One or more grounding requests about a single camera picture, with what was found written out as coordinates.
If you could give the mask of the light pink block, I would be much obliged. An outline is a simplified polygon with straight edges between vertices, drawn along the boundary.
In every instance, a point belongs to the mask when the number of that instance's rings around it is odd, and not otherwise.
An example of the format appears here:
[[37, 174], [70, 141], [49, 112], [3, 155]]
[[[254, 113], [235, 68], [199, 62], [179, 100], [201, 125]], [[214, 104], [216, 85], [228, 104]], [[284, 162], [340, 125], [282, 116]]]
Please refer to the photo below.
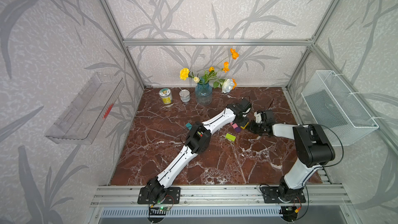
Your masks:
[[237, 125], [236, 123], [232, 123], [232, 122], [231, 122], [231, 126], [232, 126], [234, 129], [238, 128], [238, 125]]

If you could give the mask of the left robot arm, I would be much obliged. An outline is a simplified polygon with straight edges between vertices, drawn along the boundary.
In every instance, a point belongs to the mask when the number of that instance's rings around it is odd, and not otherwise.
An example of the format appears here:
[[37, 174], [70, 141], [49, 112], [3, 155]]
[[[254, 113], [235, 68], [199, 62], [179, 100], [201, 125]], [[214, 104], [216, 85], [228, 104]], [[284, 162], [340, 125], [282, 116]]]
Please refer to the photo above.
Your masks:
[[173, 184], [175, 178], [182, 169], [197, 155], [202, 154], [209, 146], [211, 136], [229, 123], [236, 123], [246, 126], [249, 119], [247, 114], [250, 112], [252, 104], [243, 98], [241, 102], [228, 104], [226, 108], [215, 117], [204, 121], [196, 122], [190, 129], [184, 147], [168, 167], [151, 179], [146, 188], [149, 191], [149, 199], [159, 202]]

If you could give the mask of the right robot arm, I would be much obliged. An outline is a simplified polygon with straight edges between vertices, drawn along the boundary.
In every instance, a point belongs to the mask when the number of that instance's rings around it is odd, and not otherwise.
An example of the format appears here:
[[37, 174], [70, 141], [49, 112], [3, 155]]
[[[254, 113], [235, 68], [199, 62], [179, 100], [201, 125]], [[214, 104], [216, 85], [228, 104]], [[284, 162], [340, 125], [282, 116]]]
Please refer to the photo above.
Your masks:
[[292, 139], [295, 142], [297, 160], [291, 170], [284, 175], [276, 195], [288, 203], [298, 197], [309, 178], [322, 166], [334, 160], [335, 152], [319, 124], [294, 125], [276, 123], [271, 110], [254, 113], [249, 130], [259, 136]]

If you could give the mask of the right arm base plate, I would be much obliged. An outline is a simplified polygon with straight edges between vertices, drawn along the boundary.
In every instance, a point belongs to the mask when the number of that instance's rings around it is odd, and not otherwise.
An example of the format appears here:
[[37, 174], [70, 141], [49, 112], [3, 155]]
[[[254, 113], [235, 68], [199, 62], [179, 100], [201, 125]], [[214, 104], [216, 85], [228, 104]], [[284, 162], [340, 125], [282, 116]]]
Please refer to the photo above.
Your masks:
[[284, 185], [278, 187], [260, 186], [264, 203], [306, 203], [303, 189], [290, 189]]

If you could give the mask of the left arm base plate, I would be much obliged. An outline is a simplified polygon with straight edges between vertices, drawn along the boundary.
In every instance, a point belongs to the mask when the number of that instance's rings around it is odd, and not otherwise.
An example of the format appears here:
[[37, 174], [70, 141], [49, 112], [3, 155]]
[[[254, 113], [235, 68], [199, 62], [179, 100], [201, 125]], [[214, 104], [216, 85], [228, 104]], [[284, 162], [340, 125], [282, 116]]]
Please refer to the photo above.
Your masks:
[[181, 194], [180, 187], [170, 187], [162, 189], [158, 193], [155, 189], [150, 190], [148, 187], [140, 189], [137, 203], [138, 204], [178, 204]]

